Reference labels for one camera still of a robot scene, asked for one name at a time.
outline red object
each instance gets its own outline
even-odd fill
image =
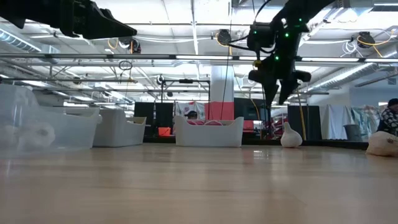
[[[244,121],[243,132],[253,133],[254,132],[254,121]]]
[[[207,120],[235,120],[234,102],[211,102],[210,114],[208,108],[209,104],[205,103],[205,116]]]
[[[170,137],[171,128],[158,128],[159,129],[159,137]]]
[[[197,125],[196,122],[194,122],[192,120],[188,120],[187,122],[188,122],[188,124],[191,124],[191,125]]]

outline metal beam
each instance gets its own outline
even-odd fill
[[[131,93],[161,93],[162,90],[114,90],[114,89],[65,89],[65,88],[34,88],[35,91],[47,90],[47,91],[118,91],[118,92],[131,92]],[[164,93],[208,93],[206,90],[163,90]],[[235,93],[241,94],[262,94],[262,91],[235,91]],[[300,95],[329,95],[329,93],[324,92],[314,92],[314,93],[299,93]]]

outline white cloth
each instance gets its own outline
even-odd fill
[[[354,124],[351,108],[342,105],[320,106],[322,139],[347,139],[346,124]]]

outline black panel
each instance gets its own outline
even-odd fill
[[[305,132],[307,140],[322,140],[321,118],[319,106],[303,106]],[[299,106],[289,106],[287,108],[290,127],[303,136],[303,127]]]
[[[264,114],[264,100],[253,100],[256,104],[257,109],[260,113],[260,120],[265,121],[267,119],[267,111]],[[256,107],[250,99],[246,98],[235,98],[234,99],[234,115],[235,119],[238,117],[244,117],[245,120],[248,121],[258,121],[258,115],[256,111]]]
[[[156,103],[156,126],[173,128],[173,103]]]
[[[145,135],[153,136],[154,135],[154,106],[155,103],[142,103],[136,102],[134,107],[134,116],[135,117],[146,117],[146,124],[150,125],[145,127]]]

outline white plastic container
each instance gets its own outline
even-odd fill
[[[41,107],[28,88],[0,85],[0,156],[91,148],[99,109],[79,110]]]
[[[175,139],[178,146],[195,147],[241,147],[243,121],[220,121],[224,126],[188,124],[182,116],[174,117]]]
[[[94,147],[124,147],[142,144],[147,118],[129,118],[123,110],[101,110]]]

